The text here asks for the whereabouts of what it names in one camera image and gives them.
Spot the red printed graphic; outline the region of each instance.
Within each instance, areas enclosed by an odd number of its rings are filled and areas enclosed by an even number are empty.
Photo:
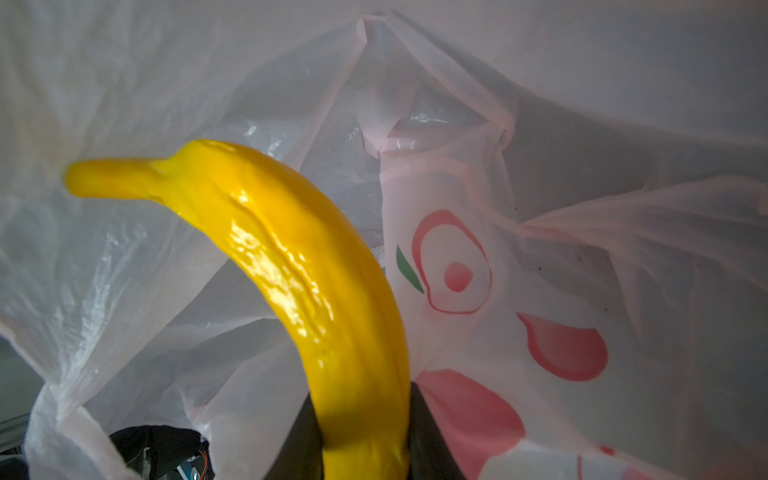
[[[608,364],[608,349],[596,329],[561,325],[527,313],[518,313],[518,318],[528,331],[531,356],[552,375],[585,382]]]
[[[443,274],[445,285],[456,293],[463,292],[475,274],[461,262],[453,262],[448,265]]]
[[[441,225],[454,226],[458,228],[464,235],[466,235],[466,237],[469,238],[469,240],[478,248],[478,250],[482,254],[483,259],[485,260],[485,265],[488,267],[488,291],[485,294],[485,297],[480,302],[480,304],[476,306],[476,308],[473,308],[470,310],[464,310],[464,311],[445,310],[443,308],[436,306],[435,302],[433,301],[432,287],[429,285],[429,281],[427,280],[426,274],[424,272],[424,266],[422,264],[422,243],[424,242],[424,237],[426,236],[427,233],[429,233],[430,230],[434,229],[435,227],[439,227]],[[482,307],[485,304],[485,301],[487,301],[488,297],[491,295],[491,285],[493,284],[493,276],[491,273],[491,266],[488,264],[488,257],[485,255],[485,250],[483,250],[483,247],[480,244],[477,237],[475,237],[475,235],[470,231],[470,229],[467,228],[467,226],[464,225],[463,222],[459,220],[458,217],[454,215],[451,211],[437,210],[427,215],[426,217],[424,217],[424,220],[422,220],[422,222],[416,228],[415,233],[413,234],[411,254],[413,255],[413,262],[416,264],[416,269],[419,272],[419,277],[421,278],[422,282],[425,285],[429,305],[433,309],[437,310],[438,312],[451,313],[454,315],[467,315],[470,313],[474,313],[480,310],[480,307]],[[406,272],[404,270],[407,270],[407,269],[401,268],[400,270],[403,272],[404,275],[406,275]],[[449,290],[451,290],[452,292],[460,293],[467,288],[467,285],[470,284],[473,277],[474,277],[474,273],[464,263],[453,262],[450,265],[448,265],[448,267],[445,269],[445,272],[443,274],[443,281],[445,282],[445,285],[449,288]]]
[[[525,437],[515,409],[455,370],[422,372],[416,384],[467,480],[477,480],[491,457],[508,452]]]

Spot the yellow banana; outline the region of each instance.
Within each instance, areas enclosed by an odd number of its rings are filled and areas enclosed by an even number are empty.
[[[168,159],[72,165],[80,197],[148,199],[202,230],[262,291],[301,355],[326,480],[403,480],[409,367],[395,298],[352,224],[296,171],[198,140]]]

